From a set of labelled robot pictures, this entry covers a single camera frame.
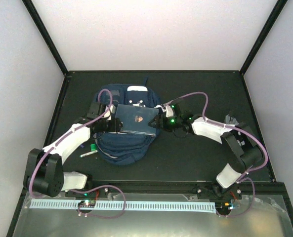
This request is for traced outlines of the dark blue notebook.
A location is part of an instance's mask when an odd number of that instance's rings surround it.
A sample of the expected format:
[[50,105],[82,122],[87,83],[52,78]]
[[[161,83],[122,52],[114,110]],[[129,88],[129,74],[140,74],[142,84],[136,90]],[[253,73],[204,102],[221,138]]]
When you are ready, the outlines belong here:
[[119,104],[116,109],[115,118],[122,123],[120,133],[156,136],[156,128],[149,126],[149,122],[157,116],[159,110],[156,108],[137,107]]

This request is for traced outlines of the navy blue student backpack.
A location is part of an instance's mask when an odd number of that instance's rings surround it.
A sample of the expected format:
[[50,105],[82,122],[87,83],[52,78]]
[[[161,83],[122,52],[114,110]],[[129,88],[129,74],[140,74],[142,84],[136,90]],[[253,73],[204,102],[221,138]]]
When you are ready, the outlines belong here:
[[[128,105],[145,108],[155,108],[161,105],[159,95],[146,85],[134,84],[107,84],[100,88],[95,94],[94,101],[100,101],[108,105],[110,95],[104,91],[111,92],[113,105]],[[153,119],[152,115],[146,122],[141,122],[144,128],[152,131],[154,135],[133,133],[103,133],[99,132],[93,135],[96,147],[104,160],[115,165],[129,165],[142,159],[152,142],[159,136],[160,130],[152,128],[148,123]]]

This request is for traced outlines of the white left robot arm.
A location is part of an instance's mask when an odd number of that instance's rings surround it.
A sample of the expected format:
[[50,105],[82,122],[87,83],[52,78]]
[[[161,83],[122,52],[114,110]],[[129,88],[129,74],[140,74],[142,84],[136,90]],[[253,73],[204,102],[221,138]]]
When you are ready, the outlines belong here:
[[71,125],[61,137],[42,149],[28,154],[24,187],[34,198],[56,197],[60,192],[82,190],[88,184],[88,175],[64,172],[67,158],[96,133],[118,132],[121,122],[113,118],[116,106],[93,102],[88,112]]

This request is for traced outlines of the grey pencil pouch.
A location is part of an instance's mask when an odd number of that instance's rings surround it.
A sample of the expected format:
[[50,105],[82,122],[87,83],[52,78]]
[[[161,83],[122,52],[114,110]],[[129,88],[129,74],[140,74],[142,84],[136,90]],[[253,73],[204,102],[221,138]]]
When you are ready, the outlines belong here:
[[232,112],[229,112],[224,119],[225,124],[231,124],[231,125],[239,125],[239,122],[237,119],[233,116]]

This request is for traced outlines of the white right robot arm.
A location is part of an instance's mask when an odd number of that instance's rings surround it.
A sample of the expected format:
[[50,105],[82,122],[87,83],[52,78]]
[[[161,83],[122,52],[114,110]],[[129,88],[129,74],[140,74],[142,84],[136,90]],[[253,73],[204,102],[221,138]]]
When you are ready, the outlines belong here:
[[264,146],[244,123],[224,124],[185,112],[170,117],[165,114],[156,115],[149,122],[149,126],[166,132],[174,132],[181,128],[186,133],[203,136],[224,145],[232,155],[216,177],[222,189],[228,189],[234,183],[239,183],[245,175],[256,170],[255,165],[258,162],[268,160]]

